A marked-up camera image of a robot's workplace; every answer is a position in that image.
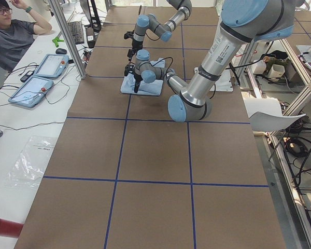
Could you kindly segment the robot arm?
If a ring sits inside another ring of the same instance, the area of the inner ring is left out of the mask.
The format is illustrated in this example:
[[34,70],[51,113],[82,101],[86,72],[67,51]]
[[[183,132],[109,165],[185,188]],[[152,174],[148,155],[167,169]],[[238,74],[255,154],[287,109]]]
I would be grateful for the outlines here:
[[125,33],[124,39],[132,39],[128,57],[136,58],[134,65],[125,67],[125,73],[133,74],[135,92],[141,81],[166,81],[175,93],[169,98],[167,108],[171,119],[176,122],[202,120],[210,114],[208,92],[242,44],[283,39],[290,36],[294,28],[295,1],[224,1],[218,25],[219,34],[191,81],[186,83],[173,69],[152,65],[149,52],[143,49],[147,30],[166,42],[178,24],[188,20],[192,14],[190,1],[169,1],[169,4],[177,13],[164,24],[153,14],[140,15],[134,30]]
[[177,12],[164,24],[161,24],[156,16],[152,13],[147,15],[139,15],[135,23],[133,31],[127,31],[124,39],[132,40],[132,48],[128,50],[127,57],[131,62],[132,57],[143,49],[143,42],[147,30],[153,32],[160,40],[167,42],[172,37],[172,33],[176,27],[183,21],[188,20],[192,13],[192,4],[189,0],[173,0],[167,1],[173,6]]

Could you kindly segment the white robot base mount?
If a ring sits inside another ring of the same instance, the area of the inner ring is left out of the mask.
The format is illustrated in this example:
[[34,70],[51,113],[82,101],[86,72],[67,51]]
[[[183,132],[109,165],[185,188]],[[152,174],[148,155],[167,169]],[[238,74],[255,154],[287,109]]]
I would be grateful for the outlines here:
[[218,92],[233,92],[233,86],[231,83],[231,75],[229,70],[224,70],[219,80],[210,88],[210,91]]

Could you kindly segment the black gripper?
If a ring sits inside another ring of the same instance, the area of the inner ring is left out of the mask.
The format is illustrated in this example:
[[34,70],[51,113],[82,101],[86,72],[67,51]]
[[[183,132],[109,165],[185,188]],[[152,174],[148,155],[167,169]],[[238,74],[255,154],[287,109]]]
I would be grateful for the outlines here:
[[127,31],[124,34],[124,39],[132,39],[132,48],[128,50],[127,57],[129,61],[132,60],[132,57],[137,53],[137,51],[143,49],[144,35],[138,35],[134,31]]
[[141,81],[141,76],[135,73],[134,65],[126,65],[124,69],[123,92],[137,93],[139,91]]

